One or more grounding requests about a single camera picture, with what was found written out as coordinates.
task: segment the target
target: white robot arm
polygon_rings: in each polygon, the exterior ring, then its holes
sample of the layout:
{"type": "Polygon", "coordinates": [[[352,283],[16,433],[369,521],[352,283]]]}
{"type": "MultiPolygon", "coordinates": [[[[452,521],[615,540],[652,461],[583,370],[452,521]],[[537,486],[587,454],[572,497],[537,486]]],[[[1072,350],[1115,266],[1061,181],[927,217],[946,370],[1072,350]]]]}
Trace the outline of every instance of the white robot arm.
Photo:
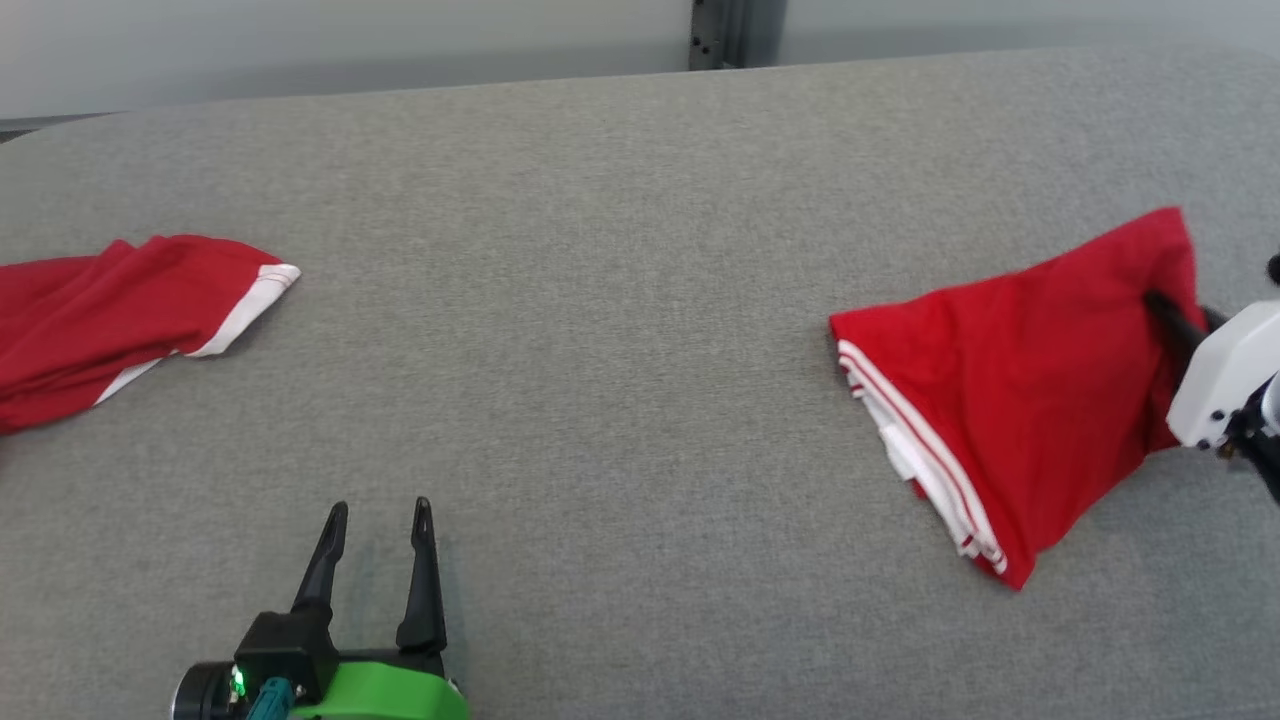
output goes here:
{"type": "Polygon", "coordinates": [[[1166,416],[1174,437],[1224,457],[1239,454],[1280,503],[1280,301],[1254,302],[1230,319],[1204,309],[1208,333],[1158,293],[1147,305],[1189,355],[1166,416]]]}

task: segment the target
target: black metal bracket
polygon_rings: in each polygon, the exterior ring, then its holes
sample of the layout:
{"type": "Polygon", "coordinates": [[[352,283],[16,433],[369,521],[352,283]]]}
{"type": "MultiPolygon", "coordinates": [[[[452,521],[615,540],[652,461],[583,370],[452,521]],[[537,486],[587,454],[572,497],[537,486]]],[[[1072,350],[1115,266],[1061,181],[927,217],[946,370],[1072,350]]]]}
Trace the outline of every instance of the black metal bracket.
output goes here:
{"type": "Polygon", "coordinates": [[[787,0],[694,0],[689,69],[772,65],[786,14],[787,0]]]}

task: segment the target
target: folded red garment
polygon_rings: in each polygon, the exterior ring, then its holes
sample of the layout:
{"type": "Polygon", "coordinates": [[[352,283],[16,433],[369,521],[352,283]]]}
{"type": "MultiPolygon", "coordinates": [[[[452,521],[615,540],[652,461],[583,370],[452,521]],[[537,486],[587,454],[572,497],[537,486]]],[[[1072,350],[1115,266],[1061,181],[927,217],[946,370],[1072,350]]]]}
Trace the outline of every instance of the folded red garment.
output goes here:
{"type": "Polygon", "coordinates": [[[172,354],[223,352],[300,274],[193,234],[0,266],[0,434],[92,407],[172,354]]]}
{"type": "Polygon", "coordinates": [[[1176,445],[1165,415],[1178,366],[1149,290],[1203,328],[1178,209],[1020,273],[831,316],[893,468],[960,553],[1014,589],[1148,454],[1176,445]]]}

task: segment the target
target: white trim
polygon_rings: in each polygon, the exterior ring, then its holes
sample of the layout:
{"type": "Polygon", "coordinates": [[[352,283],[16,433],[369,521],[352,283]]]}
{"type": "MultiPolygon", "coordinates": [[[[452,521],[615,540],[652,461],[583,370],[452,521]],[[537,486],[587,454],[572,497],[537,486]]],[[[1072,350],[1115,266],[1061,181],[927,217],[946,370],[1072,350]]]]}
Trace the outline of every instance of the white trim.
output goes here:
{"type": "Polygon", "coordinates": [[[969,474],[942,438],[893,383],[879,372],[854,343],[841,340],[840,366],[850,388],[861,391],[861,400],[881,428],[890,461],[900,475],[914,470],[914,479],[947,525],[956,551],[970,557],[982,553],[997,574],[1009,566],[991,529],[978,491],[969,474]]]}
{"type": "Polygon", "coordinates": [[[125,368],[120,370],[120,374],[115,375],[115,379],[111,380],[111,384],[106,386],[106,389],[102,391],[102,395],[97,396],[97,400],[93,401],[93,405],[97,405],[99,402],[102,402],[108,397],[111,397],[113,395],[119,392],[122,387],[138,379],[138,375],[146,373],[151,368],[155,368],[156,363],[161,360],[164,360],[164,357],[156,357],[155,360],[147,360],[146,363],[140,363],[138,365],[133,365],[132,368],[125,368]]]}
{"type": "Polygon", "coordinates": [[[302,270],[293,265],[260,266],[257,269],[257,279],[248,287],[244,296],[239,299],[239,302],[232,307],[232,311],[227,314],[214,337],[209,338],[209,342],[195,352],[188,352],[187,357],[204,357],[224,352],[301,275],[302,270]]]}

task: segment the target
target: gray couch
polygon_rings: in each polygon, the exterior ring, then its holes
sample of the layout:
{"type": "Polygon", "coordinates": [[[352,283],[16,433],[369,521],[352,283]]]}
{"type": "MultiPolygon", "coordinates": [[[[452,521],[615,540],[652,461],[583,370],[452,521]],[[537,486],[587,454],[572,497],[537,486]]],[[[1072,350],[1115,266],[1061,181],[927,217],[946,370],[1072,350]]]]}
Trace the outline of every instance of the gray couch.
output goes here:
{"type": "Polygon", "coordinates": [[[0,147],[0,263],[233,237],[224,357],[0,439],[0,716],[157,717],[351,503],[388,644],[417,495],[477,717],[1280,717],[1280,509],[1170,451],[1020,594],[895,478],[826,318],[1181,205],[1274,295],[1280,64],[978,54],[220,102],[0,147]]]}

